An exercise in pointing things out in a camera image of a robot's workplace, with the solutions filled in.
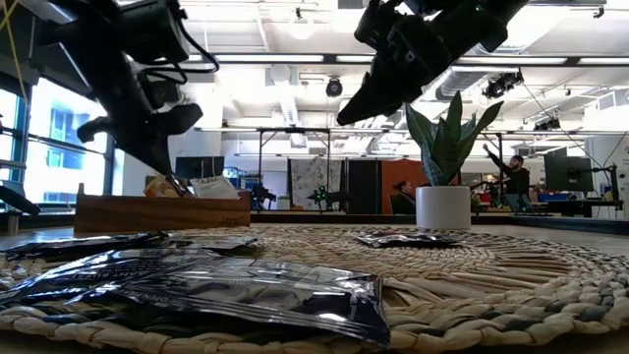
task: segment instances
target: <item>foil packet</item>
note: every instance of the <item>foil packet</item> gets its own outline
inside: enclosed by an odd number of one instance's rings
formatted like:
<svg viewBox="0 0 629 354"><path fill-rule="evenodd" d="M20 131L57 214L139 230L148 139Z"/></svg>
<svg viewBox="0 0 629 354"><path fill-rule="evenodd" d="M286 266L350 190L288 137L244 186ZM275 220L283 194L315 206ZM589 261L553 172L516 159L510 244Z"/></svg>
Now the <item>foil packet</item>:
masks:
<svg viewBox="0 0 629 354"><path fill-rule="evenodd" d="M0 305L19 301L70 300L101 284L133 279L172 266L184 266L193 259L215 255L208 250L138 249L108 251L53 268L0 293Z"/></svg>
<svg viewBox="0 0 629 354"><path fill-rule="evenodd" d="M163 232L98 236L29 243L2 253L8 261L41 258L48 262L68 262L111 250L165 247L168 239L169 235Z"/></svg>
<svg viewBox="0 0 629 354"><path fill-rule="evenodd" d="M268 343L337 333L387 346L380 292L380 278L362 272L206 250L127 250L0 293L0 309L28 305L48 314L45 322L103 320L171 337L227 332Z"/></svg>
<svg viewBox="0 0 629 354"><path fill-rule="evenodd" d="M258 236L252 232L243 232L235 235L214 230L185 230L171 231L169 235L172 247L209 249L215 252L249 246L258 240Z"/></svg>
<svg viewBox="0 0 629 354"><path fill-rule="evenodd" d="M400 233L396 231L377 232L371 235L360 235L355 238L374 248L387 247L450 247L460 243L459 240L441 233Z"/></svg>

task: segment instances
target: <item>computer monitor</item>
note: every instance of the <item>computer monitor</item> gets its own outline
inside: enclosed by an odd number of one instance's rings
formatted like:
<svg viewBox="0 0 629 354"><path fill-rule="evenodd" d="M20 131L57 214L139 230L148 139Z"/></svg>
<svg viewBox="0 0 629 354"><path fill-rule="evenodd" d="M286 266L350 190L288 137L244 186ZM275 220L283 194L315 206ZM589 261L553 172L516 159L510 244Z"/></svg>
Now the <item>computer monitor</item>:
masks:
<svg viewBox="0 0 629 354"><path fill-rule="evenodd" d="M175 159L175 174L180 178L222 176L223 168L225 168L223 156L177 157Z"/></svg>
<svg viewBox="0 0 629 354"><path fill-rule="evenodd" d="M586 157L548 156L543 158L546 188L552 191L593 192L592 163Z"/></svg>

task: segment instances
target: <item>person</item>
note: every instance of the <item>person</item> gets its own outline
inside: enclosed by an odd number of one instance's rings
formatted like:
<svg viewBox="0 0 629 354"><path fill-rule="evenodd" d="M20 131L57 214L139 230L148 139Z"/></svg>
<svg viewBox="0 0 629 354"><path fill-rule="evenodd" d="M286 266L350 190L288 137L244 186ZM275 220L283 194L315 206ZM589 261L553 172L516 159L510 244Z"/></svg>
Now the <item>person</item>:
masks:
<svg viewBox="0 0 629 354"><path fill-rule="evenodd" d="M518 196L528 196L531 173L528 169L524 168L524 157L521 155L514 155L511 157L511 160L509 160L509 165L507 165L502 162L498 156L489 151L487 144L483 145L483 148L487 151L493 163L495 163L496 166L498 166L509 178L505 182L506 190L504 193Z"/></svg>
<svg viewBox="0 0 629 354"><path fill-rule="evenodd" d="M413 186L409 181L398 182L393 185L398 194L391 197L391 208L394 214L415 214L415 196Z"/></svg>

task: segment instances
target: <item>black robotic arm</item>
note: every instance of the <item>black robotic arm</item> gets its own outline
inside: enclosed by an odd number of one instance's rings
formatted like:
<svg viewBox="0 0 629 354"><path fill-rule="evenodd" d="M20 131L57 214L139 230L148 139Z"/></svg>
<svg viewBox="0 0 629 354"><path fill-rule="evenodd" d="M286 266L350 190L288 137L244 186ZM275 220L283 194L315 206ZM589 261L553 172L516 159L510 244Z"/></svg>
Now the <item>black robotic arm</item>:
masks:
<svg viewBox="0 0 629 354"><path fill-rule="evenodd" d="M402 2L370 0L355 37L375 50L372 69L339 112L340 125L393 114L478 43L495 50L529 0L405 0L415 15L398 13ZM432 21L424 20L437 11Z"/></svg>
<svg viewBox="0 0 629 354"><path fill-rule="evenodd" d="M114 138L117 148L159 173L170 175L168 136L185 133L202 116L196 104L178 105L158 113L156 110L164 102L155 96L154 83L147 78L156 72L178 72L184 78L179 84L187 80L178 63L189 57L186 40L195 47L199 45L183 27L186 14L179 2L143 0L125 6L118 6L113 0L49 2L68 10L76 19L64 25L46 23L39 43L62 46L107 112L106 117L81 126L79 139L88 142L97 133L107 133ZM218 63L199 49L212 68L193 71L217 71ZM162 67L136 74L127 55L138 63Z"/></svg>
<svg viewBox="0 0 629 354"><path fill-rule="evenodd" d="M186 33L186 17L177 0L142 0L118 6L113 0L48 0L77 19L48 24L42 44L60 43L93 95L107 111L79 128L83 142L100 132L117 147L164 175L172 173L168 136L182 134L202 116L196 104L157 113L163 105L146 78L157 72L178 72L188 59L187 39L218 70L213 57ZM341 125L378 114L391 114L403 102L422 94L422 86L460 56L481 43L493 51L506 38L506 24L529 0L406 0L415 15L395 8L403 0L371 0L355 32L357 40L376 51L365 81L339 113ZM424 14L441 11L432 21ZM162 66L134 74L127 60Z"/></svg>

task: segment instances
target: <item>potted plant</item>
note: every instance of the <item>potted plant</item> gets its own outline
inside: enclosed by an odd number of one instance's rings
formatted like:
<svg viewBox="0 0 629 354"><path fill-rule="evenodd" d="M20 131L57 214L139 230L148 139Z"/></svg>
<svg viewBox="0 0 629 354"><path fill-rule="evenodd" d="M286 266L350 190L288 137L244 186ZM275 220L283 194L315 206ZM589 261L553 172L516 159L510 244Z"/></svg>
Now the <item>potted plant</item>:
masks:
<svg viewBox="0 0 629 354"><path fill-rule="evenodd" d="M289 196L279 196L277 197L277 209L278 210L290 210L291 209L291 201Z"/></svg>
<svg viewBox="0 0 629 354"><path fill-rule="evenodd" d="M424 172L429 187L417 189L417 225L429 229L469 229L472 223L470 188L451 182L472 151L476 136L498 116L503 102L488 108L477 122L476 114L461 125L463 101L457 92L450 102L447 118L432 123L405 104L411 136L422 149Z"/></svg>

